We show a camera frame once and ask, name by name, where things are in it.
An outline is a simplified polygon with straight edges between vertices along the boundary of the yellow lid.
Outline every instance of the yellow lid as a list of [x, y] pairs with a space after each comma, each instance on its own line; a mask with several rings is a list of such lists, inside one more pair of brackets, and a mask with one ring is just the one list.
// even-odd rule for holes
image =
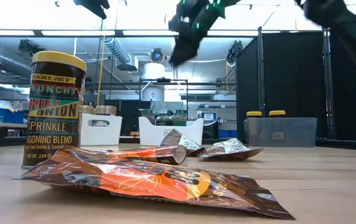
[[247, 116], [262, 116], [263, 114], [260, 111], [248, 111], [246, 115]]
[[285, 111], [270, 111], [269, 112], [270, 116], [276, 116], [276, 115], [286, 115]]
[[83, 70], [84, 72], [87, 70], [87, 65], [86, 63], [81, 60], [80, 58], [63, 53], [63, 52], [56, 52], [56, 51], [50, 51], [50, 50], [45, 50], [41, 52], [37, 52], [33, 55], [33, 63], [37, 62], [56, 62], [56, 63], [64, 63], [67, 65], [74, 66], [76, 68], [79, 68]]

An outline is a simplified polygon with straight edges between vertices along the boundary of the black partition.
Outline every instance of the black partition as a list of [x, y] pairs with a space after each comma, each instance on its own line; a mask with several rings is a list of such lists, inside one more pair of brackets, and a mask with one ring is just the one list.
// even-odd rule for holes
[[263, 34], [265, 111], [317, 118], [327, 137], [322, 32]]
[[356, 64], [334, 34], [330, 35], [330, 52], [337, 139], [356, 141]]
[[247, 111], [260, 111], [258, 81], [258, 38], [254, 38], [239, 54], [236, 65], [236, 107], [238, 138], [245, 138], [243, 121]]

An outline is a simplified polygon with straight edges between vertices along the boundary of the air duct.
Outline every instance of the air duct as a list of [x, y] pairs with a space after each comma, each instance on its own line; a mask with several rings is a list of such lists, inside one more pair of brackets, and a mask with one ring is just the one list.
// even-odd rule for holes
[[123, 45], [117, 38], [107, 38], [104, 41], [105, 46], [110, 50], [111, 53], [117, 58], [117, 68], [121, 71], [136, 71], [138, 70], [138, 60], [135, 56], [130, 56], [127, 51], [125, 51]]
[[8, 54], [0, 48], [0, 68], [22, 77], [30, 77], [31, 67], [23, 58]]

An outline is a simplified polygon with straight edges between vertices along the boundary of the wooden table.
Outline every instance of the wooden table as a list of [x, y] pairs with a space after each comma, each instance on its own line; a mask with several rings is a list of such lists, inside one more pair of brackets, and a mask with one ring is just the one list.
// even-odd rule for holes
[[[122, 144], [121, 148], [136, 145]], [[356, 151], [268, 148], [246, 162], [198, 162], [184, 166], [248, 174], [297, 221], [241, 210], [198, 207], [50, 189], [18, 176], [22, 146], [0, 147], [0, 224], [4, 223], [356, 223]]]

